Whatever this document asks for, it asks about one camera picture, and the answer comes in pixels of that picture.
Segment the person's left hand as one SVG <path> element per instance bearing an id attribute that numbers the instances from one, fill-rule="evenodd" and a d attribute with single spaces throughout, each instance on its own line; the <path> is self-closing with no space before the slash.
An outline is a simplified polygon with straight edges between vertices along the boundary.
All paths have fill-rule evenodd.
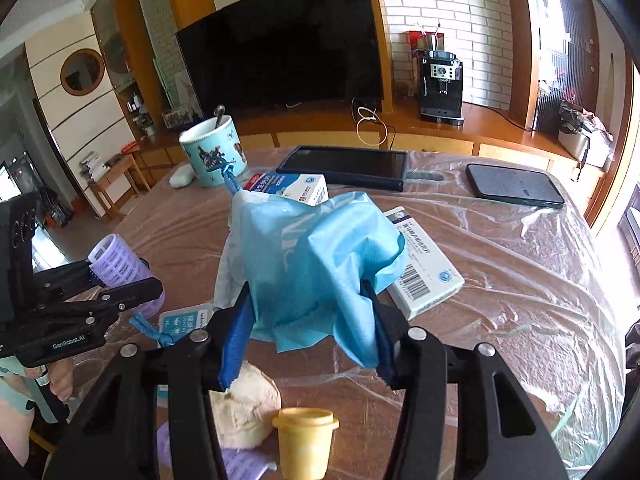
<path id="1" fill-rule="evenodd" d="M 71 358 L 48 365 L 50 390 L 62 402 L 66 402 L 74 391 L 73 369 Z"/>

